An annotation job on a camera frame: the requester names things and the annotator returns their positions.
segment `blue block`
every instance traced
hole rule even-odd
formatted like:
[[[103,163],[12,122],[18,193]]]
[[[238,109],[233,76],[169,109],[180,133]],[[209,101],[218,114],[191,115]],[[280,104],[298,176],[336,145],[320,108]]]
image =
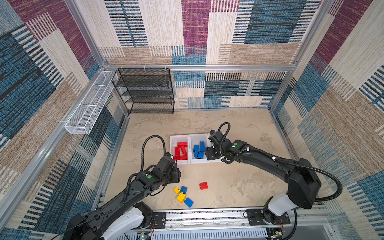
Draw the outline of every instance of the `blue block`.
[[[199,154],[197,155],[197,158],[204,158],[204,153],[203,152],[199,152]]]
[[[199,154],[199,146],[195,145],[193,146],[193,156],[197,157],[198,154]]]
[[[200,142],[200,150],[199,152],[205,152],[205,142]]]
[[[184,201],[184,203],[190,208],[190,207],[192,207],[193,201],[190,200],[189,197],[187,197],[187,199]]]
[[[187,194],[187,189],[188,189],[187,187],[181,186],[180,192]]]

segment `yellow connector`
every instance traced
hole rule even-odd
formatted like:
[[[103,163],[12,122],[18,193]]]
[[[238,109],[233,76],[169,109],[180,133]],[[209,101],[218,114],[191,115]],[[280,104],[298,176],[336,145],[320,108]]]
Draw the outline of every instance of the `yellow connector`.
[[[184,193],[180,193],[179,196],[177,197],[177,200],[178,200],[180,203],[183,203],[184,198],[185,198],[185,194],[184,194]]]
[[[180,193],[180,190],[179,190],[178,187],[175,187],[175,188],[173,189],[173,191],[175,191],[176,194],[179,194],[179,193]]]

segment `white wire mesh basket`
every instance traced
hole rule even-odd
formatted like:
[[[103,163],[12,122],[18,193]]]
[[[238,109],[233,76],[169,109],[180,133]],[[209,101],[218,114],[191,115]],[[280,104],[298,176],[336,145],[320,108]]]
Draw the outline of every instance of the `white wire mesh basket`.
[[[103,71],[65,124],[70,134],[89,134],[113,89],[115,72]]]

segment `wooden floor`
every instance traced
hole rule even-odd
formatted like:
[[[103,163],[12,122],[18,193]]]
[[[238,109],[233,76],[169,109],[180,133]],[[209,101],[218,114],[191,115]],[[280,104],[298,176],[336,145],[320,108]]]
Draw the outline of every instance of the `wooden floor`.
[[[174,114],[132,114],[120,153],[117,158],[105,201],[121,192],[128,177],[140,170],[141,147],[145,139],[157,134],[164,138],[169,151],[171,135],[207,133],[229,122],[231,141],[243,140],[254,147],[281,157],[289,153],[266,109],[237,109],[219,111],[180,111]],[[144,168],[156,164],[162,157],[159,139],[146,144]],[[287,184],[270,173],[248,164],[234,162],[179,165],[181,182],[168,184],[160,194],[144,202],[152,209],[184,209],[176,201],[174,187],[186,186],[192,208],[263,206],[272,195],[286,191]],[[208,189],[200,190],[199,183],[207,182]]]

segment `divided white container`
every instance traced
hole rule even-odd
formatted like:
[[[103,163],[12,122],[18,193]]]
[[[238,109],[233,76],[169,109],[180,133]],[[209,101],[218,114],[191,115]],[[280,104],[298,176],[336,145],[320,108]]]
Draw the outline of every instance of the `divided white container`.
[[[175,155],[175,147],[178,142],[188,143],[188,160],[180,160],[177,164],[195,164],[195,163],[208,163],[208,162],[221,162],[220,159],[208,161],[204,153],[204,158],[196,158],[193,154],[194,145],[200,145],[200,142],[205,143],[205,147],[212,147],[211,142],[208,139],[209,133],[202,134],[189,134],[189,135],[173,135],[170,137],[170,153]]]
[[[191,141],[190,141],[189,135],[173,135],[170,137],[169,152],[173,156],[175,156],[175,147],[177,147],[178,142],[187,142],[188,147],[186,147],[185,149],[187,150],[188,160],[179,160],[179,161],[177,161],[177,164],[178,165],[190,164],[191,155],[189,152],[190,152]]]

